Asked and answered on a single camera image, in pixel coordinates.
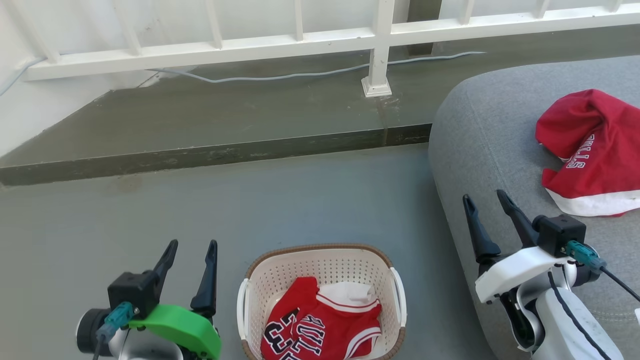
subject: white cable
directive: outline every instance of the white cable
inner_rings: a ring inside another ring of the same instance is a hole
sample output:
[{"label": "white cable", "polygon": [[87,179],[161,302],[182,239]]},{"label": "white cable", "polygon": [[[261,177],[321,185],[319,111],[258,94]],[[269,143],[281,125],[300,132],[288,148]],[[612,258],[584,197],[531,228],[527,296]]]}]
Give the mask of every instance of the white cable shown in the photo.
[{"label": "white cable", "polygon": [[18,81],[18,79],[21,77],[21,75],[27,71],[27,69],[31,66],[36,65],[37,63],[41,63],[43,61],[45,61],[47,58],[35,58],[31,61],[29,61],[28,63],[24,64],[24,66],[22,66],[22,68],[20,69],[20,71],[18,73],[16,73],[16,75],[12,78],[10,78],[9,80],[6,81],[6,83],[3,85],[2,88],[0,88],[0,96],[4,95],[4,93],[9,90],[9,88],[15,84],[16,81]]},{"label": "white cable", "polygon": [[[413,63],[413,62],[416,62],[416,61],[448,60],[448,59],[459,58],[460,56],[473,55],[473,54],[485,54],[485,53],[482,52],[482,51],[467,51],[466,53],[460,53],[460,54],[455,54],[455,55],[450,55],[450,56],[430,56],[430,57],[428,56],[428,57],[423,57],[423,58],[396,60],[396,61],[390,61],[388,64],[389,65],[396,65],[396,64]],[[309,76],[327,76],[327,75],[340,74],[341,72],[347,72],[347,71],[362,69],[362,68],[368,67],[368,66],[369,66],[369,64],[366,63],[366,64],[354,66],[354,67],[348,67],[346,69],[338,69],[338,70],[332,70],[332,71],[327,71],[327,72],[305,72],[305,73],[301,73],[301,74],[270,76],[268,78],[227,78],[227,79],[207,79],[207,78],[203,78],[202,76],[197,76],[197,75],[194,75],[194,74],[191,74],[191,73],[188,73],[188,72],[179,71],[179,70],[171,70],[171,69],[147,69],[147,70],[149,70],[149,71],[158,71],[158,72],[168,72],[170,74],[189,76],[190,78],[206,81],[208,83],[219,84],[219,83],[226,83],[226,82],[229,82],[229,81],[271,81],[271,80],[283,80],[283,79],[291,79],[291,78],[309,77]]]}]

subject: gray ottoman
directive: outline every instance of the gray ottoman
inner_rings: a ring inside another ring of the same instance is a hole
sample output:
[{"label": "gray ottoman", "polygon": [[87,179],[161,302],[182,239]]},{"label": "gray ottoman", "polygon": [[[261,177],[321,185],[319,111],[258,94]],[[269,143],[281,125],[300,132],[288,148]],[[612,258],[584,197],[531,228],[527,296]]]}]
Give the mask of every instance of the gray ottoman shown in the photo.
[{"label": "gray ottoman", "polygon": [[[531,220],[539,214],[561,213],[540,185],[540,177],[543,168],[557,170],[562,163],[535,141],[536,121],[558,98],[589,88],[640,107],[640,56],[530,65],[476,76],[449,94],[431,130],[429,160],[442,206],[484,334],[500,360],[528,357],[516,349],[502,306],[480,304],[477,299],[478,266],[462,195],[472,196],[502,253],[517,251],[518,235],[502,212],[495,190],[505,189]],[[587,225],[586,243],[609,262],[614,274],[640,291],[640,210],[619,218],[578,219]],[[574,291],[625,359],[640,359],[640,325],[634,315],[640,304],[604,274]]]}]

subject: black cable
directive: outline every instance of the black cable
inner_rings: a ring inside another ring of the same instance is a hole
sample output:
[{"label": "black cable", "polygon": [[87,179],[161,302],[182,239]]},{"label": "black cable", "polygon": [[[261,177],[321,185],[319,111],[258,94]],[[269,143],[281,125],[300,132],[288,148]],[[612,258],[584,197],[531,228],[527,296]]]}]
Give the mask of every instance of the black cable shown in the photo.
[{"label": "black cable", "polygon": [[99,339],[98,339],[98,345],[95,346],[95,351],[93,352],[93,360],[98,360],[98,357],[100,357],[100,350],[102,349],[102,344],[104,343],[104,335],[102,335]]},{"label": "black cable", "polygon": [[618,285],[622,286],[622,288],[624,290],[626,290],[628,293],[631,294],[631,296],[635,297],[636,300],[640,301],[640,296],[638,296],[638,294],[636,294],[635,291],[631,290],[631,288],[629,288],[627,286],[627,284],[625,284],[624,282],[622,282],[622,280],[620,280],[617,276],[613,275],[609,269],[607,269],[604,266],[601,266],[600,269],[602,270],[603,273],[607,274],[613,281],[617,282]]},{"label": "black cable", "polygon": [[556,293],[556,298],[558,299],[558,302],[560,302],[560,305],[562,305],[562,308],[564,309],[565,313],[571,318],[571,321],[573,321],[573,324],[576,326],[576,328],[578,328],[578,330],[582,333],[582,335],[584,335],[584,337],[587,339],[589,344],[591,344],[591,346],[598,351],[600,356],[602,356],[605,360],[611,360],[611,358],[607,355],[607,353],[605,353],[604,350],[602,350],[602,348],[598,346],[598,344],[596,344],[595,341],[593,341],[589,333],[586,332],[586,330],[584,330],[582,325],[580,325],[580,323],[578,322],[578,319],[576,319],[573,313],[571,312],[571,309],[569,309],[569,306],[564,302],[564,299],[562,298],[562,296],[560,296],[560,291],[558,291],[558,287],[556,286],[556,282],[554,281],[554,276],[551,274],[551,271],[548,272],[547,275],[549,275],[549,282],[551,283],[551,288],[554,290],[554,293]]}]

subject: laundry basket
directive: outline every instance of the laundry basket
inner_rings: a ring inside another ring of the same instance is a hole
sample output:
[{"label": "laundry basket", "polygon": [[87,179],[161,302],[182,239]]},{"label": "laundry basket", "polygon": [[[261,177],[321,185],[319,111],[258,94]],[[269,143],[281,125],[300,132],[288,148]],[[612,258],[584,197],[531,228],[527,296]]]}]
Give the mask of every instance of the laundry basket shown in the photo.
[{"label": "laundry basket", "polygon": [[382,304],[381,336],[373,351],[359,359],[387,360],[397,353],[404,341],[406,299],[389,258],[368,245],[323,244],[268,252],[249,267],[237,299],[238,333],[249,359],[262,359],[260,341],[271,310],[293,281],[304,276],[315,277],[318,285],[342,281],[373,285]]}]

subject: basketball jersey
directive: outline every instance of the basketball jersey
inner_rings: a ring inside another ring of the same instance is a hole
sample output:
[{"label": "basketball jersey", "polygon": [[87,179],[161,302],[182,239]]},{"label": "basketball jersey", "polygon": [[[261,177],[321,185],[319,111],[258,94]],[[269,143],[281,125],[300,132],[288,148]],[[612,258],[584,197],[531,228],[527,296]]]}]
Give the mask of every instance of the basketball jersey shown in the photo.
[{"label": "basketball jersey", "polygon": [[299,277],[271,311],[260,350],[265,360],[343,360],[366,356],[380,336],[382,306],[371,285],[318,288]]}]

